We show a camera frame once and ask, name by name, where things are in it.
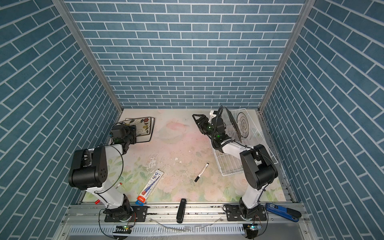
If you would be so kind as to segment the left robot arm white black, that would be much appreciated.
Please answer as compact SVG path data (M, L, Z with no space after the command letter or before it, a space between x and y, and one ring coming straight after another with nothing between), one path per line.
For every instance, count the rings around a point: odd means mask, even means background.
M111 222L128 222L133 209L125 194L120 193L108 180L107 159L123 158L129 146L137 142L137 127L119 124L112 127L112 143L93 149L76 150L68 176L69 185L91 193L105 205L104 214Z

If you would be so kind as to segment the left green circuit board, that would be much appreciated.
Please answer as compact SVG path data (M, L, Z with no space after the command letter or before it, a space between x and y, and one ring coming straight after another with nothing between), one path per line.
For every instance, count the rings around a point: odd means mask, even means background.
M132 232L131 226L116 226L115 230L113 231L113 235L123 234L123 235L129 235Z

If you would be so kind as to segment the black remote control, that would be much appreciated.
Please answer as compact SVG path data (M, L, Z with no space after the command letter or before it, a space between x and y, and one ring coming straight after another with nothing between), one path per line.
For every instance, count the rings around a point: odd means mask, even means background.
M187 200L186 199L181 199L179 207L178 207L178 212L176 216L176 220L178 224L182 224L184 220L184 215L185 215L185 209L186 209L186 204Z

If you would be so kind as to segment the round clear glass plate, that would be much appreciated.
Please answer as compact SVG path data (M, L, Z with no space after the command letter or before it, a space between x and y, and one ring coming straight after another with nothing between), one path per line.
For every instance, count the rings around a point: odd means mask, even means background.
M251 124L247 117L247 115L243 112L238 113L237 115L237 124L238 128L241 134L241 137L243 139L250 139L251 138Z

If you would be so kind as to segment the black white marker pen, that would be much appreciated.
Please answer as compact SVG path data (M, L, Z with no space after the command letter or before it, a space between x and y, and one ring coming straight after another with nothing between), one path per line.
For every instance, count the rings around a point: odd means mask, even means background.
M195 178L194 182L196 183L200 178L201 176L203 175L203 173L205 172L205 170L207 169L207 167L209 166L210 164L209 163L206 163L205 166L203 167L203 169L200 171L200 173L197 175L197 177Z

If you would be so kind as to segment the square plate dark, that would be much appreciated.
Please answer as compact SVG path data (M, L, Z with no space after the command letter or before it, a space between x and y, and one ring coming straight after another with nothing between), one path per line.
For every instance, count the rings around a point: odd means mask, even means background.
M141 143L150 134L150 128L152 123L151 117L135 119L126 118L124 120L124 123L127 126L137 127L137 143Z
M242 136L241 136L241 132L240 132L240 130L239 130L239 127L238 127L237 122L235 121L235 118L233 117L231 111L230 111L227 107L224 107L224 108L226 109L227 114L228 114L229 119L230 119L230 122L231 122L231 124L232 124L232 126L233 126L233 128L234 128L234 130L235 130L235 132L236 132L237 140L239 140L240 142L242 142L242 140L241 140L241 138L242 138Z

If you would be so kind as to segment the blue black crimping tool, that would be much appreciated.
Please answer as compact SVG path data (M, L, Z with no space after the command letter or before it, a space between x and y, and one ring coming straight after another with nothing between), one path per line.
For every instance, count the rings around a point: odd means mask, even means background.
M302 217L301 212L291 209L285 208L283 206L279 206L276 204L266 203L266 210L270 213L278 215L284 219L290 220L292 222L297 223L299 219Z

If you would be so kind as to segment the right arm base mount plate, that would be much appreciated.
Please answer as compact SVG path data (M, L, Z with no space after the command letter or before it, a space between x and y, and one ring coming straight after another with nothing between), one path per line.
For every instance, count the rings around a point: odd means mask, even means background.
M245 205L229 205L225 204L222 207L226 214L227 221L266 221L267 214L262 205L258 205L252 209L247 209Z

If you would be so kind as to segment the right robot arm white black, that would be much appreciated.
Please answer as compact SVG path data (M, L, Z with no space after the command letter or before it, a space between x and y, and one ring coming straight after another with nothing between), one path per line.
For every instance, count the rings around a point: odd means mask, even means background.
M266 213L260 204L261 196L278 177L278 170L263 144L263 138L257 139L253 146L246 145L243 141L252 132L249 119L244 113L234 117L224 106L211 111L209 117L202 114L193 114L192 117L199 131L210 139L214 150L241 162L248 186L239 200L240 216L245 220L255 216L264 220Z

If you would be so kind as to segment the aluminium rail frame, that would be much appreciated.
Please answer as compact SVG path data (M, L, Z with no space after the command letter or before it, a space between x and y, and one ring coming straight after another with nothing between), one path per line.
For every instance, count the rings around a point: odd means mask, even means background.
M71 205L59 229L54 235L55 240L91 240L91 239L107 239L107 240L133 240L134 238L143 239L156 239L160 237L181 237L186 239L188 237L198 238L200 236L213 236L220 237L225 236L226 238L239 237L244 240L246 237L251 239L262 240L316 240L317 236L312 223L309 219L307 211L303 204L299 203L279 203L279 206L285 208L291 208L301 212L302 217L297 223L290 220L284 219L278 215L267 212L266 221L239 221L229 222L222 207L225 203L187 203L185 209L184 220L182 224L178 224L176 220L179 203L153 203L148 204L148 213L146 221L143 223L139 222L128 222L128 223L106 223L105 214L101 207L94 207L90 204L83 205ZM159 224L165 225L213 225L213 224L259 224L262 229L257 235L177 235L177 236L156 236L156 237L123 237L123 236L69 236L71 227L74 226L131 226L132 229L136 225L150 225Z

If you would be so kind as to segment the red marker pen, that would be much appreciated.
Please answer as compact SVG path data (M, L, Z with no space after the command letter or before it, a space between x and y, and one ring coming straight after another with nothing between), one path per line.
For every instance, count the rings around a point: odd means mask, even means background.
M117 208L124 200L124 195L119 191L121 185L122 183L113 184L110 181L105 181L101 187L95 187L90 192L108 208Z

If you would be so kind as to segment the right green circuit board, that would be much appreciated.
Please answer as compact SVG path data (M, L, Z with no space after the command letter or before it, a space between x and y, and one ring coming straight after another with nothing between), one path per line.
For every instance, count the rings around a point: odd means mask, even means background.
M259 224L243 224L244 231L247 235L257 235L262 229Z

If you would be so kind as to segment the green circuit board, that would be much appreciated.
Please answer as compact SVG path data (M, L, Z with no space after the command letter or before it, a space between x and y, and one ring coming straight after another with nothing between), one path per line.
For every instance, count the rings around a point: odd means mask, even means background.
M123 235L129 235L132 232L131 226L116 226L115 230L113 231L113 235L123 234Z
M262 229L259 224L243 224L244 231L247 235L257 235Z

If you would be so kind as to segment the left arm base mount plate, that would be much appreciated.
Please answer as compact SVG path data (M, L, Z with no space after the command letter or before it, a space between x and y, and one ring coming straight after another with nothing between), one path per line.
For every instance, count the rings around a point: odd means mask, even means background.
M131 212L128 214L118 209L103 210L105 214L106 223L128 223L128 222L139 222L143 223L146 221L148 213L148 206L133 206Z

